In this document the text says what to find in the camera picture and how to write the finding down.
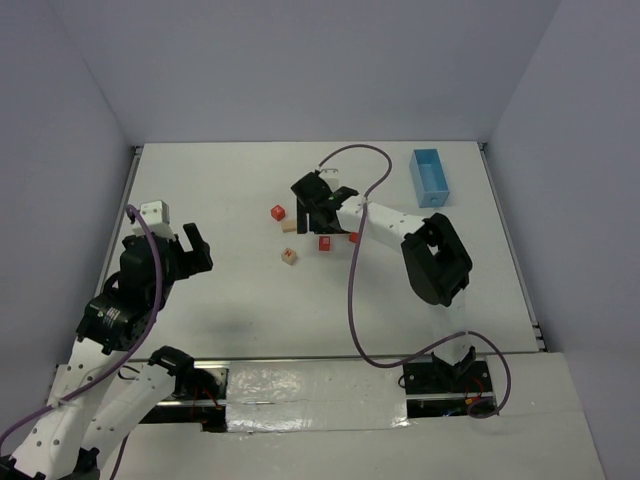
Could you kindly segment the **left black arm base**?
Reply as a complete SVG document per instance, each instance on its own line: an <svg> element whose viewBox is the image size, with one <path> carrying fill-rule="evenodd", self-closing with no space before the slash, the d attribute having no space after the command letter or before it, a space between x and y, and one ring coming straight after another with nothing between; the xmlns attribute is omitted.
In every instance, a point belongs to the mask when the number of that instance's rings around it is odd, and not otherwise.
<svg viewBox="0 0 640 480"><path fill-rule="evenodd" d="M197 424L210 433L227 431L227 368L205 369L188 354L164 346L148 360L165 368L173 378L170 395L146 414L142 424Z"/></svg>

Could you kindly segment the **light blue plastic box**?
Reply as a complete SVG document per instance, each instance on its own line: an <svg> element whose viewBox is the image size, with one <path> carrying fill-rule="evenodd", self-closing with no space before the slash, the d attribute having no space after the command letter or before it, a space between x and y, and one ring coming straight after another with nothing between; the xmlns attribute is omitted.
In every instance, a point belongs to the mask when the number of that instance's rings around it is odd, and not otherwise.
<svg viewBox="0 0 640 480"><path fill-rule="evenodd" d="M409 170L420 208L443 207L450 190L440 155L436 149L417 149L412 153Z"/></svg>

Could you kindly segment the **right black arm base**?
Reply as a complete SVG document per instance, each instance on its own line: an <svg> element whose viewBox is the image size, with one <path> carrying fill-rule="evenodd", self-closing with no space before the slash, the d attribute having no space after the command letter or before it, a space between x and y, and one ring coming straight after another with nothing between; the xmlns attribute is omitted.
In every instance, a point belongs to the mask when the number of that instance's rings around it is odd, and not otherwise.
<svg viewBox="0 0 640 480"><path fill-rule="evenodd" d="M492 413L497 404L487 362L475 350L454 366L437 358L402 366L398 386L404 390L410 419L476 416Z"/></svg>

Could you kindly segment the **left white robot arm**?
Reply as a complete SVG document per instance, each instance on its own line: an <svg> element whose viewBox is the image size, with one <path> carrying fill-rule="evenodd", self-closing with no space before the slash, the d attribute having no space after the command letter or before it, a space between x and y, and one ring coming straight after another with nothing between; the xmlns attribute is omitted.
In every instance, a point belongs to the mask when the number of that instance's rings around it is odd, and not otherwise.
<svg viewBox="0 0 640 480"><path fill-rule="evenodd" d="M97 479L131 431L161 401L223 398L222 380L170 346L151 354L109 404L113 380L150 330L179 280L213 267L209 245L193 223L183 227L191 250L175 235L138 230L123 241L119 270L85 307L71 357L43 412L26 419L31 431L1 459L4 479Z"/></svg>

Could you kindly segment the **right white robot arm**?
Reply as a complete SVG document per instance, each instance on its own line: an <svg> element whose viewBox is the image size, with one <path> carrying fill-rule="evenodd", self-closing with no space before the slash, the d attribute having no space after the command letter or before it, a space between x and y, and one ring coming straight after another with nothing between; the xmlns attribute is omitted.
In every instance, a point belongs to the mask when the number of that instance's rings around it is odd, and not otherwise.
<svg viewBox="0 0 640 480"><path fill-rule="evenodd" d="M465 289L471 258L450 220L441 213L421 217L370 201L356 190L332 190L319 171L291 187L315 227L355 232L402 255L409 285L429 305L436 346L429 350L441 383L457 382L475 360L466 334Z"/></svg>

